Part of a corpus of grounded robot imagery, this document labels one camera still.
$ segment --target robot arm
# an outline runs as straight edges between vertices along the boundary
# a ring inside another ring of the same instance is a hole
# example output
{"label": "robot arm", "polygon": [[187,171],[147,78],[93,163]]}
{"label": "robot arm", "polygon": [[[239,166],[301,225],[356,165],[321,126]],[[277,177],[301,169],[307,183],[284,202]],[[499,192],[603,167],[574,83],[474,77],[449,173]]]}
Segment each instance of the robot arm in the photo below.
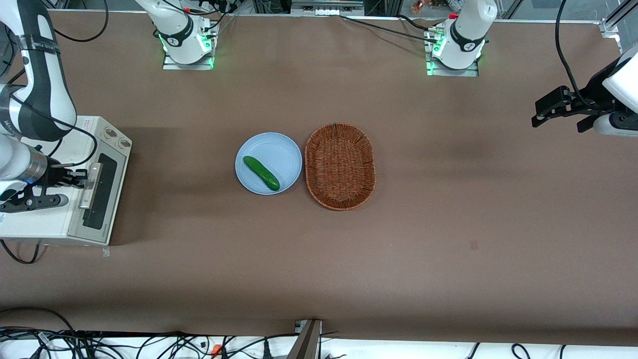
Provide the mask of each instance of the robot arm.
{"label": "robot arm", "polygon": [[151,17],[167,54],[180,64],[197,62],[212,50],[211,21],[187,15],[179,0],[135,0]]}
{"label": "robot arm", "polygon": [[52,185],[51,181],[66,175],[66,169],[50,168],[59,162],[10,136],[58,141],[71,130],[63,124],[75,125],[77,116],[44,5],[32,0],[3,0],[0,22],[16,36],[28,80],[26,86],[0,84],[2,204],[28,185]]}
{"label": "robot arm", "polygon": [[560,86],[536,101],[538,127],[557,117],[589,115],[577,124],[578,132],[593,128],[603,135],[638,137],[638,45],[596,73],[580,89],[582,103],[567,86]]}
{"label": "robot arm", "polygon": [[448,19],[439,25],[445,29],[445,38],[432,55],[449,68],[470,67],[479,58],[485,35],[497,13],[494,0],[466,0],[458,19]]}
{"label": "robot arm", "polygon": [[60,50],[46,7],[39,1],[3,0],[0,22],[16,36],[24,62],[26,86],[0,85],[0,134],[24,136],[40,141],[57,141],[75,125],[77,115],[64,80]]}

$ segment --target sticker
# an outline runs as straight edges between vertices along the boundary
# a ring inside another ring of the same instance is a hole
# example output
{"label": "sticker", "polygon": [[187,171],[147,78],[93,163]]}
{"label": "sticker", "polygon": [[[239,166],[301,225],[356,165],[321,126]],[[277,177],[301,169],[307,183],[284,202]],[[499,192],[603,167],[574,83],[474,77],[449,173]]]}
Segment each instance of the sticker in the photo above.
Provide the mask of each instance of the sticker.
{"label": "sticker", "polygon": [[82,129],[86,132],[91,131],[91,118],[85,118],[84,123],[82,124]]}
{"label": "sticker", "polygon": [[47,336],[46,336],[46,335],[44,335],[44,333],[41,333],[41,332],[40,332],[40,333],[38,333],[38,338],[40,338],[40,340],[42,341],[42,343],[44,343],[44,345],[45,345],[47,348],[49,348],[49,349],[51,348],[51,340],[49,340],[49,339],[47,338]]}

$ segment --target light blue plate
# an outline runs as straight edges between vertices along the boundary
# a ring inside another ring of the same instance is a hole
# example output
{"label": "light blue plate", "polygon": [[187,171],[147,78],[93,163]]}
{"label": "light blue plate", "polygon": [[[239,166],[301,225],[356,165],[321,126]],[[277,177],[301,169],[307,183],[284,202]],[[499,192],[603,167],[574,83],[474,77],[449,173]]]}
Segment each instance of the light blue plate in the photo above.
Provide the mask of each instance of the light blue plate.
{"label": "light blue plate", "polygon": [[[279,190],[273,191],[244,163],[244,156],[255,157],[277,177]],[[263,195],[281,193],[297,181],[301,173],[301,151],[288,136],[265,132],[246,141],[235,158],[235,173],[250,192]]]}

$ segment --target brown woven basket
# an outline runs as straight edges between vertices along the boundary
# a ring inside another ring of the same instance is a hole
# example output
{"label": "brown woven basket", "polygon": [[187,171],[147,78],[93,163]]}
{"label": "brown woven basket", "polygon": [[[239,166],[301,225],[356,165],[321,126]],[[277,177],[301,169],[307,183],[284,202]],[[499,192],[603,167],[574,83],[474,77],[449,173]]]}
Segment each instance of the brown woven basket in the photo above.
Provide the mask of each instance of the brown woven basket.
{"label": "brown woven basket", "polygon": [[308,190],[331,210],[359,207],[375,190],[372,145],[352,125],[331,123],[319,128],[310,135],[304,156]]}

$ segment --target green cucumber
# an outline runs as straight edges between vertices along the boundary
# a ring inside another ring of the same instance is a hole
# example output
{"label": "green cucumber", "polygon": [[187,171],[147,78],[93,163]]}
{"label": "green cucumber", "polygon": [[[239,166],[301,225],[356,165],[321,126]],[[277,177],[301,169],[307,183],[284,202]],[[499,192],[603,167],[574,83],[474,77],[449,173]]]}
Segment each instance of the green cucumber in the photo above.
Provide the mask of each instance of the green cucumber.
{"label": "green cucumber", "polygon": [[277,180],[277,177],[268,171],[268,169],[255,157],[244,156],[244,163],[262,179],[269,189],[273,191],[279,190],[279,181]]}

